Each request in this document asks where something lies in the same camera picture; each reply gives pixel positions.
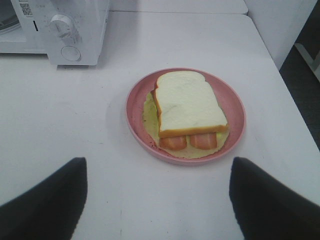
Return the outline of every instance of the white table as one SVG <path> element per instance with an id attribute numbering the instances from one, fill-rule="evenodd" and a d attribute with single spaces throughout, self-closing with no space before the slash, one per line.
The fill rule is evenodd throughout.
<path id="1" fill-rule="evenodd" d="M 73 157 L 86 157 L 87 202 L 74 240 L 239 240 L 229 199 L 235 156 L 320 204 L 320 153 L 251 19 L 240 14 L 111 12 L 95 67 L 0 55 L 0 204 Z M 212 73 L 239 94 L 247 129 L 220 160 L 158 160 L 125 120 L 131 87 L 159 69 Z"/>
<path id="2" fill-rule="evenodd" d="M 111 0 L 111 11 L 247 14 L 244 0 Z"/>

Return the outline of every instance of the qr code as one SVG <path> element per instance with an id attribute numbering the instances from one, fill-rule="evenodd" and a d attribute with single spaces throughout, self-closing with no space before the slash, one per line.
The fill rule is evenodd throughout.
<path id="1" fill-rule="evenodd" d="M 20 3 L 23 15 L 27 17 L 32 17 L 32 12 L 28 3 Z"/>

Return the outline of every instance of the sandwich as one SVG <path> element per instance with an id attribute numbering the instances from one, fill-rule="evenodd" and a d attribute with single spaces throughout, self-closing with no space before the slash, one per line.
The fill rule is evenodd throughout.
<path id="1" fill-rule="evenodd" d="M 229 135 L 227 118 L 212 87 L 196 71 L 161 75 L 146 97 L 142 118 L 157 147 L 180 158 L 213 154 Z"/>

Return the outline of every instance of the pink plate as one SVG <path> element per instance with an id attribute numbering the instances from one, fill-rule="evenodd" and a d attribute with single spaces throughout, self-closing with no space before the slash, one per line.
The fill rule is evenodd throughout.
<path id="1" fill-rule="evenodd" d="M 229 137 L 227 138 L 224 146 L 218 152 L 196 159 L 175 157 L 155 146 L 153 139 L 146 132 L 142 119 L 146 96 L 155 88 L 155 82 L 159 76 L 174 71 L 198 72 L 202 74 L 205 77 L 205 80 L 212 86 L 214 94 L 225 113 L 230 128 Z M 237 93 L 228 84 L 216 76 L 190 68 L 163 69 L 142 78 L 133 86 L 126 99 L 125 113 L 127 123 L 133 136 L 147 152 L 163 161 L 180 165 L 200 165 L 225 155 L 237 145 L 246 127 L 245 108 Z"/>

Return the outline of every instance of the plate rim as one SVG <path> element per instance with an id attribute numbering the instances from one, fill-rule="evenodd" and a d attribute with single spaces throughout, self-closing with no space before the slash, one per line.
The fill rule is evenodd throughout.
<path id="1" fill-rule="evenodd" d="M 135 133 L 135 131 L 134 131 L 134 129 L 131 126 L 130 121 L 129 121 L 129 117 L 128 117 L 128 100 L 129 100 L 129 97 L 130 97 L 133 89 L 135 89 L 135 87 L 143 79 L 147 78 L 148 76 L 150 76 L 152 74 L 155 74 L 155 73 L 158 73 L 158 72 L 161 72 L 161 71 L 173 71 L 173 72 L 175 72 L 175 71 L 194 71 L 194 72 L 198 72 L 198 73 L 204 73 L 204 74 L 213 76 L 214 78 L 218 79 L 219 81 L 221 81 L 224 85 L 226 85 L 232 91 L 232 93 L 236 96 L 237 100 L 239 101 L 239 103 L 241 105 L 241 109 L 242 109 L 242 112 L 243 112 L 243 128 L 241 130 L 241 133 L 240 133 L 238 139 L 234 142 L 234 144 L 231 147 L 226 149 L 221 155 L 214 156 L 214 157 L 211 157 L 209 159 L 207 159 L 207 158 L 205 158 L 205 159 L 199 159 L 199 158 L 187 159 L 187 158 L 175 157 L 175 156 L 172 156 L 172 155 L 170 155 L 170 156 L 164 155 L 163 153 L 154 150 L 152 147 L 149 147 L 143 140 L 140 139 L 140 137 Z M 125 100 L 125 119 L 126 119 L 128 127 L 129 127 L 129 129 L 131 131 L 131 134 L 134 136 L 134 138 L 138 141 L 138 143 L 140 145 L 142 145 L 144 148 L 146 148 L 146 149 L 148 149 L 149 151 L 152 152 L 152 154 L 149 152 L 150 155 L 152 155 L 155 158 L 158 158 L 160 160 L 166 161 L 168 163 L 178 164 L 178 165 L 185 165 L 185 166 L 187 166 L 187 165 L 193 165 L 194 166 L 194 165 L 206 164 L 206 163 L 212 162 L 213 160 L 216 160 L 216 159 L 219 159 L 219 158 L 225 156 L 226 154 L 228 154 L 231 150 L 233 150 L 238 145 L 239 141 L 243 138 L 243 135 L 245 133 L 245 129 L 247 128 L 247 113 L 246 113 L 246 110 L 245 110 L 245 106 L 244 106 L 240 96 L 237 94 L 237 92 L 228 83 L 226 83 L 224 80 L 222 80 L 220 77 L 217 77 L 216 75 L 213 75 L 213 74 L 208 73 L 208 72 L 203 71 L 203 70 L 198 70 L 198 69 L 195 69 L 195 68 L 188 68 L 188 67 L 163 68 L 163 69 L 159 69 L 159 70 L 153 71 L 153 72 L 143 76 L 142 78 L 140 78 L 131 87 L 129 93 L 127 94 L 127 97 L 126 97 L 126 100 Z"/>

